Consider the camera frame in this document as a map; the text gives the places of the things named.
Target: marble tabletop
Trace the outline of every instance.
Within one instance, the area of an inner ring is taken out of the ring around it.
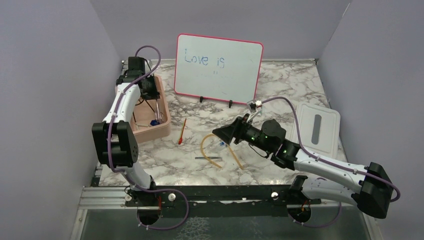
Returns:
[[[138,163],[150,174],[157,185],[273,185],[291,184],[297,175],[309,173],[282,169],[269,159],[256,154],[246,142],[231,144],[244,169],[240,169],[227,149],[219,152],[222,159],[215,162],[218,168],[201,157],[200,143],[213,129],[230,124],[237,116],[248,113],[245,105],[204,100],[175,94],[175,65],[162,63],[155,74],[161,76],[165,87],[166,101],[171,114],[169,136],[138,145]],[[329,107],[323,85],[314,62],[262,62],[256,91],[257,100],[274,96],[285,96],[294,107],[299,102]],[[261,128],[265,120],[276,119],[291,139],[294,117],[290,107],[283,100],[268,102],[262,107],[262,114],[254,119],[253,125]],[[183,142],[178,139],[184,119],[187,119]],[[337,160],[346,162],[338,142]],[[99,186],[127,186],[119,173],[113,173],[104,166]]]

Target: beige plastic box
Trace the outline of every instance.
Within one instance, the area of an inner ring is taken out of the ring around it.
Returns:
[[[131,122],[129,124],[131,126],[132,132],[135,135],[135,139],[139,144],[153,139],[166,137],[171,133],[171,115],[166,100],[164,85],[162,84],[162,78],[155,75],[154,80],[156,82],[157,91],[160,93],[160,99],[157,100],[157,103],[159,105],[159,111],[162,115],[162,123],[156,126],[148,126],[152,120],[156,119],[156,116],[146,101],[140,105],[135,106],[134,115],[131,118]],[[147,101],[156,111],[156,100]]]

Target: whiteboard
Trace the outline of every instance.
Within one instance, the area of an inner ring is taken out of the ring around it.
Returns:
[[[245,104],[255,98],[263,50],[260,42],[180,34],[174,91]]]

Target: purple cable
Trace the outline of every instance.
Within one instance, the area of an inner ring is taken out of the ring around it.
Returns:
[[[174,225],[174,226],[170,226],[170,227],[149,227],[147,225],[144,225],[143,223],[140,222],[140,225],[143,227],[146,227],[148,229],[153,229],[153,230],[170,230],[170,229],[174,229],[177,228],[179,226],[181,226],[186,220],[187,217],[189,216],[189,201],[187,200],[187,197],[184,195],[184,193],[182,193],[179,190],[176,189],[160,189],[160,190],[148,190],[145,189],[143,187],[141,187],[140,185],[136,184],[131,178],[129,178],[127,175],[125,175],[125,170],[124,169],[115,169],[113,161],[112,161],[112,147],[111,147],[111,139],[112,139],[112,125],[114,123],[116,114],[118,112],[118,108],[119,105],[121,103],[122,97],[124,96],[124,93],[126,93],[128,91],[128,89],[130,89],[134,84],[137,84],[140,80],[146,78],[147,76],[149,76],[151,73],[153,73],[159,66],[159,64],[161,63],[161,53],[159,52],[159,50],[151,45],[144,45],[142,47],[140,47],[136,52],[135,52],[135,56],[137,57],[138,53],[140,52],[140,50],[145,49],[145,48],[151,48],[154,49],[157,52],[157,56],[158,56],[158,61],[156,63],[156,65],[150,70],[148,71],[146,74],[138,77],[137,79],[135,79],[134,81],[132,81],[126,88],[124,88],[123,92],[120,93],[118,100],[116,101],[116,105],[115,108],[113,110],[112,113],[112,117],[110,119],[110,123],[109,123],[109,128],[107,130],[107,157],[108,157],[108,162],[109,162],[109,167],[112,170],[112,172],[114,173],[124,173],[125,179],[129,182],[129,184],[135,186],[137,189],[146,192],[146,193],[160,193],[160,192],[176,192],[179,193],[185,200],[185,204],[187,206],[187,210],[185,211],[185,216],[183,218],[183,220],[181,222],[179,222],[178,224]]]
[[[270,99],[267,99],[267,100],[262,101],[262,103],[265,104],[265,103],[270,102],[270,101],[275,100],[275,99],[283,99],[283,100],[285,100],[288,103],[288,105],[290,105],[291,111],[293,112],[293,115],[294,115],[294,120],[296,122],[296,131],[297,131],[297,136],[298,136],[298,139],[299,139],[300,148],[302,148],[302,150],[308,156],[310,156],[313,159],[317,159],[317,160],[319,160],[319,161],[321,161],[321,162],[323,162],[325,164],[328,164],[330,166],[336,167],[338,169],[341,169],[341,170],[345,170],[345,171],[349,171],[349,172],[353,172],[354,173],[354,170],[351,169],[351,168],[349,168],[349,167],[338,165],[338,164],[336,164],[334,162],[327,161],[327,160],[325,160],[325,159],[323,159],[321,157],[318,159],[318,156],[315,156],[314,154],[312,154],[308,150],[306,150],[306,148],[304,147],[304,145],[302,144],[302,141],[301,141],[301,132],[299,130],[298,116],[296,114],[295,107],[293,106],[293,104],[287,98],[285,98],[283,96],[271,97]],[[357,174],[361,174],[361,175],[365,175],[365,176],[370,177],[370,178],[373,178],[373,179],[376,179],[376,180],[378,180],[380,182],[383,182],[383,183],[389,185],[391,188],[393,188],[396,191],[396,197],[390,200],[391,203],[392,202],[396,202],[397,200],[399,200],[399,198],[401,198],[401,192],[399,191],[399,189],[393,183],[391,183],[391,182],[389,182],[389,181],[387,181],[387,180],[385,180],[385,179],[383,179],[381,177],[378,177],[378,176],[375,176],[375,175],[373,175],[371,173],[368,173],[368,172],[357,170],[356,173]]]
[[[337,222],[337,220],[342,215],[341,213],[342,213],[342,203],[339,202],[338,203],[338,212],[337,212],[337,215],[335,216],[335,218],[333,218],[333,220],[327,222],[326,224],[318,225],[318,226],[309,225],[309,224],[306,224],[306,223],[303,223],[302,224],[302,222],[296,221],[290,214],[289,214],[289,216],[290,216],[291,219],[293,219],[293,222],[294,223],[299,224],[299,225],[302,225],[302,227],[307,227],[307,228],[311,228],[311,229],[321,229],[321,228],[326,228],[326,227],[334,224],[335,222]]]

